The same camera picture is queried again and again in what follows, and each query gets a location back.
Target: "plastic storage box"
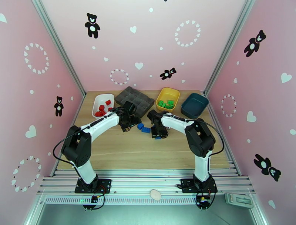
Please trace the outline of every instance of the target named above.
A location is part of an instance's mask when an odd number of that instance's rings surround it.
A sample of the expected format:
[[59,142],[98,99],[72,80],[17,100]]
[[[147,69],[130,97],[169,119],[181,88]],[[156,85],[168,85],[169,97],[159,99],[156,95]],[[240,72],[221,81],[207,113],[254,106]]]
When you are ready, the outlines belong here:
[[[180,92],[178,90],[165,87],[161,90],[156,100],[156,108],[160,111],[168,111],[171,113],[176,108],[179,97],[180,97]],[[174,101],[174,107],[172,109],[167,109],[158,105],[159,101],[163,101],[164,103],[167,103],[168,100]]]
[[192,93],[181,105],[181,113],[195,120],[202,114],[208,104],[209,100],[206,97]]
[[154,99],[149,98],[147,95],[130,86],[115,97],[115,102],[121,106],[123,106],[126,101],[135,104],[137,107],[135,115],[140,118],[144,116],[154,104]]
[[[111,104],[110,105],[106,105],[106,101],[108,100],[111,100]],[[103,105],[105,108],[104,108],[104,111],[105,112],[108,112],[108,109],[109,108],[113,108],[114,107],[114,95],[112,94],[100,94],[98,95],[96,98],[95,98],[95,101],[94,101],[94,106],[92,107],[92,115],[94,118],[96,119],[100,119],[101,117],[97,117],[95,116],[95,113],[97,111],[99,111],[99,107],[100,105]]]

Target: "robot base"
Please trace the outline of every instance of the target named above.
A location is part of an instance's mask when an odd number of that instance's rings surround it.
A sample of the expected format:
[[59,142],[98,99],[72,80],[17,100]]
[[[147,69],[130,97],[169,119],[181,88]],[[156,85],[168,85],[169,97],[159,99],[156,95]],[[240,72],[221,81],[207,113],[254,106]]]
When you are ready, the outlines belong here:
[[217,187],[212,176],[208,178],[205,182],[197,183],[196,179],[181,179],[181,186],[183,187],[192,187],[192,188],[182,188],[183,193],[217,193]]
[[82,178],[79,178],[76,184],[75,193],[77,194],[102,194],[105,191],[105,194],[110,193],[111,188],[111,179],[99,179],[98,175],[96,178],[90,183],[86,184]]

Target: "white bowl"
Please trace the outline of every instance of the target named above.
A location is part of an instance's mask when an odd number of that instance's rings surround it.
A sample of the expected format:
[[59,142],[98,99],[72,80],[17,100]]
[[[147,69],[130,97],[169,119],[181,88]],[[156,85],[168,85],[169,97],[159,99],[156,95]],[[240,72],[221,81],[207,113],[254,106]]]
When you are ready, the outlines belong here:
[[[106,101],[111,100],[111,104],[110,105],[106,105]],[[94,106],[92,107],[92,115],[94,118],[96,119],[100,119],[101,117],[97,117],[95,116],[95,113],[97,111],[99,111],[99,107],[100,105],[103,105],[104,111],[107,113],[108,112],[108,108],[113,108],[114,107],[114,95],[112,94],[100,94],[95,98],[94,101]]]

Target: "gray plastic object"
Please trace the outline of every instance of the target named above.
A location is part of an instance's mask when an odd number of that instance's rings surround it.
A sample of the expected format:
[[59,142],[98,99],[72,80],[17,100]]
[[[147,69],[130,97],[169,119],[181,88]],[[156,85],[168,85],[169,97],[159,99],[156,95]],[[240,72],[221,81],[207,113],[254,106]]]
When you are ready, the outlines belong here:
[[230,205],[240,206],[248,209],[254,208],[252,199],[246,195],[226,193],[225,201]]
[[181,105],[181,113],[195,120],[202,114],[208,104],[209,100],[206,97],[192,93]]
[[130,86],[115,97],[115,102],[121,106],[123,106],[126,101],[135,104],[137,107],[135,115],[140,118],[143,117],[154,104],[154,99],[149,98],[147,95]]

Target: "dark teal bowl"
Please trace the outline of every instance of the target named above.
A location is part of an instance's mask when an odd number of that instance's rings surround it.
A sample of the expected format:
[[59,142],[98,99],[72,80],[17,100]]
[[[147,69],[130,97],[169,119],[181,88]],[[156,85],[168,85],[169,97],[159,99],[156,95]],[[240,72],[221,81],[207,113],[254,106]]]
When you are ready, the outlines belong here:
[[197,93],[192,93],[181,105],[181,113],[190,119],[197,119],[205,108],[209,100]]

